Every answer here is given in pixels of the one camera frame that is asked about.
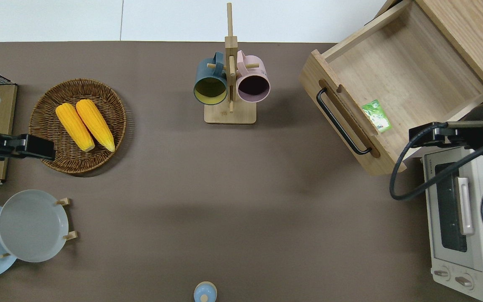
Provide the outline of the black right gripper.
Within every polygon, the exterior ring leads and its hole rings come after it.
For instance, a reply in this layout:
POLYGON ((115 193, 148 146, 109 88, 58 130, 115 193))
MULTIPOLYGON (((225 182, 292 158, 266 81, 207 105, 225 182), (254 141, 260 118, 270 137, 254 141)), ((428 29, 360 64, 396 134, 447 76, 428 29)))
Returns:
POLYGON ((448 145, 450 142, 465 148, 483 147, 483 103, 459 120, 467 122, 466 128, 455 128, 449 136, 448 126, 424 124, 409 129, 409 147, 448 145))

